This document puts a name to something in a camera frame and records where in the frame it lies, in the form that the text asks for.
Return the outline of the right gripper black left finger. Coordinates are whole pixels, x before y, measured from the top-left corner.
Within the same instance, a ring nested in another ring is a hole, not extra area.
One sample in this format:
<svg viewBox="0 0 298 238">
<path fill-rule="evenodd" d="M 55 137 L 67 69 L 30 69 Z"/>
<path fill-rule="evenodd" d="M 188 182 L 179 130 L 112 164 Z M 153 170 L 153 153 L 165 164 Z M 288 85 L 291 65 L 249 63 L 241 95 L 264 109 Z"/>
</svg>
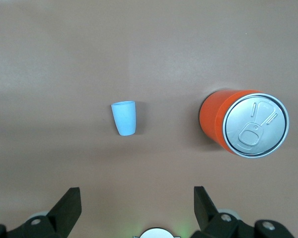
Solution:
<svg viewBox="0 0 298 238">
<path fill-rule="evenodd" d="M 11 231 L 0 224 L 0 238 L 68 238 L 80 215 L 80 188 L 72 187 L 46 215 L 34 216 Z"/>
</svg>

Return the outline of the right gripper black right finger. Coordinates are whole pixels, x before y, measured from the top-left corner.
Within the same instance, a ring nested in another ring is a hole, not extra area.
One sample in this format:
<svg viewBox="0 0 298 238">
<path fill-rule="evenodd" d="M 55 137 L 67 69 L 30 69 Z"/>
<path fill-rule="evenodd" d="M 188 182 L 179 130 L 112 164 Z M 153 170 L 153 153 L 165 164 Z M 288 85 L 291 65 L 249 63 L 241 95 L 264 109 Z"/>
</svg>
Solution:
<svg viewBox="0 0 298 238">
<path fill-rule="evenodd" d="M 194 213 L 199 230 L 192 238 L 295 238 L 281 223 L 258 220 L 254 226 L 219 212 L 203 186 L 194 187 Z"/>
</svg>

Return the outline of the small light blue cup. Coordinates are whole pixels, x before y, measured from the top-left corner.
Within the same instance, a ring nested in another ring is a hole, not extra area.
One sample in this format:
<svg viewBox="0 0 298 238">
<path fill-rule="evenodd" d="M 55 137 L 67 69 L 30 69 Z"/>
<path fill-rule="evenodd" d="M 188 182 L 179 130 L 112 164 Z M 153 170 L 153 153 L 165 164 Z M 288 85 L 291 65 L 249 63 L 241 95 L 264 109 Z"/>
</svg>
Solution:
<svg viewBox="0 0 298 238">
<path fill-rule="evenodd" d="M 136 132 L 136 102 L 122 101 L 111 105 L 114 122 L 121 136 L 130 136 Z"/>
</svg>

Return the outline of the large orange can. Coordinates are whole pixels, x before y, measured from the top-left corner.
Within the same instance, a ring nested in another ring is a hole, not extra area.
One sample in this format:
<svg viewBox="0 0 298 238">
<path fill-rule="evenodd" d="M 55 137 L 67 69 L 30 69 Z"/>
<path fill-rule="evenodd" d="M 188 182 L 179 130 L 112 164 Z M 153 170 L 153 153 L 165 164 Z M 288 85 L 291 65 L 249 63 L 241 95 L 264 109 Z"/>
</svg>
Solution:
<svg viewBox="0 0 298 238">
<path fill-rule="evenodd" d="M 283 103 L 258 90 L 223 89 L 210 94 L 200 107 L 199 123 L 223 149 L 248 159 L 276 151 L 290 127 Z"/>
</svg>

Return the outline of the brown table cover cloth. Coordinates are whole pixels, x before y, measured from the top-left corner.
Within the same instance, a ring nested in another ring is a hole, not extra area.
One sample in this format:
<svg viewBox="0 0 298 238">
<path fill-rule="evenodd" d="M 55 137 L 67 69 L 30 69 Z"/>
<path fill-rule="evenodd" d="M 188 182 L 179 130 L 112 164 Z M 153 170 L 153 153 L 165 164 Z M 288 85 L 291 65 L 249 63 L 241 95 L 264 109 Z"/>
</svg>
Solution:
<svg viewBox="0 0 298 238">
<path fill-rule="evenodd" d="M 245 159 L 206 137 L 200 105 L 224 88 L 283 102 L 277 151 Z M 122 101 L 136 102 L 130 136 Z M 69 238 L 188 238 L 195 186 L 298 238 L 298 0 L 0 0 L 0 223 L 79 187 Z"/>
</svg>

